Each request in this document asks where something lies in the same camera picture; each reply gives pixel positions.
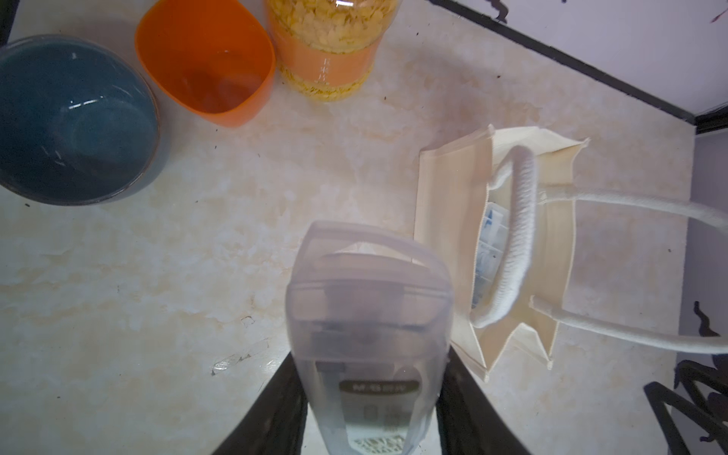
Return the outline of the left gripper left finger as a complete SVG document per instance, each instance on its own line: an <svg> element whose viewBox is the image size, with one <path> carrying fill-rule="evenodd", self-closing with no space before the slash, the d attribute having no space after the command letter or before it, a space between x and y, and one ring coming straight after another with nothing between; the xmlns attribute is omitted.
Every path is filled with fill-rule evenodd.
<svg viewBox="0 0 728 455"><path fill-rule="evenodd" d="M294 358L287 355L242 421L214 455L300 455L308 400Z"/></svg>

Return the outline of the blue label compass case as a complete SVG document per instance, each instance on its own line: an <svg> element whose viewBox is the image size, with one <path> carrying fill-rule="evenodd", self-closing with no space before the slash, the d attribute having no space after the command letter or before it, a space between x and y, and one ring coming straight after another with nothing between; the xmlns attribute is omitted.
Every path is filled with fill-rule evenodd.
<svg viewBox="0 0 728 455"><path fill-rule="evenodd" d="M472 308L490 294L498 274L509 232L509 210L489 202L476 251Z"/></svg>

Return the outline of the gold label compass case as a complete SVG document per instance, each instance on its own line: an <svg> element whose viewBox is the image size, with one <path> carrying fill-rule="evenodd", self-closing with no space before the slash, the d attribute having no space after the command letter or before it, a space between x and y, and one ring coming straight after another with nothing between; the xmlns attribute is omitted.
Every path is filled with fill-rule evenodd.
<svg viewBox="0 0 728 455"><path fill-rule="evenodd" d="M416 449L441 391L453 313L449 270L430 249L380 227L310 226L286 325L330 453Z"/></svg>

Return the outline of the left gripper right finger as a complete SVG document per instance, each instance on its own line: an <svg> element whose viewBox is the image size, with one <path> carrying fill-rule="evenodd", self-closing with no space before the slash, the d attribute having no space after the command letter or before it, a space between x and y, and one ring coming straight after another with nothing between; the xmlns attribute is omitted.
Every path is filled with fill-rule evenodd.
<svg viewBox="0 0 728 455"><path fill-rule="evenodd" d="M436 414L443 455L529 454L454 349L449 350Z"/></svg>

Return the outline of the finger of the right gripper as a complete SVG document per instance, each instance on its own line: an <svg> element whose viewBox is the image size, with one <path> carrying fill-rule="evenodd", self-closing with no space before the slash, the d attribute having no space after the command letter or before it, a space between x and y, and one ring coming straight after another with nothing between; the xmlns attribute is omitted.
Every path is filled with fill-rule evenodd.
<svg viewBox="0 0 728 455"><path fill-rule="evenodd" d="M727 362L714 360L708 367L692 360L679 362L675 369L674 388L683 385L688 398L675 390L652 382L644 386L646 399L667 440L671 454L689 454L690 450L676 426L669 408L676 409L702 428L703 443L716 442L727 453Z"/></svg>

